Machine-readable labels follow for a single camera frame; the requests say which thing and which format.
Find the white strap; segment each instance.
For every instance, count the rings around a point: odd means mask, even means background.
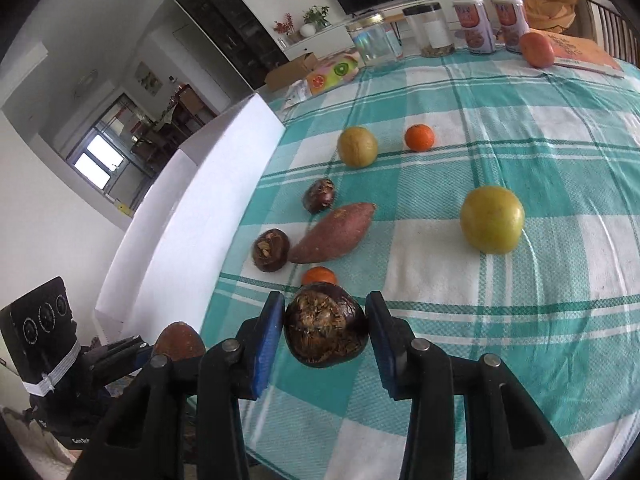
[[[80,342],[76,339],[76,342],[71,347],[71,350],[60,360],[50,374],[42,374],[42,380],[38,384],[25,383],[24,389],[31,395],[37,395],[44,397],[49,392],[54,390],[54,386],[60,382],[60,379],[65,376],[66,372],[71,368],[71,365],[76,362],[76,358],[80,353]]]

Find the white vase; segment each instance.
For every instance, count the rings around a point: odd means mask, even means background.
[[[305,23],[300,27],[300,34],[305,38],[310,38],[316,33],[316,26],[313,23]]]

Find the snack can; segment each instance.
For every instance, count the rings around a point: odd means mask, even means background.
[[[453,0],[458,20],[465,31],[466,46],[472,54],[495,52],[494,32],[483,0]]]
[[[507,50],[522,54],[520,37],[529,31],[522,0],[491,0],[502,25],[502,35]]]

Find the yellow fruit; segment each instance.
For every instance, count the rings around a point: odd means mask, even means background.
[[[362,126],[352,126],[342,132],[338,139],[340,160],[352,168],[364,168],[378,156],[376,137]]]
[[[489,254],[513,251],[524,225],[518,197],[500,186],[482,186],[469,192],[460,208],[460,226],[466,241]]]

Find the railing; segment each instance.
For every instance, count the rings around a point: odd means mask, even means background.
[[[586,1],[591,6],[596,36],[600,36],[604,50],[613,57],[640,66],[638,35],[631,24],[620,15],[611,0]]]

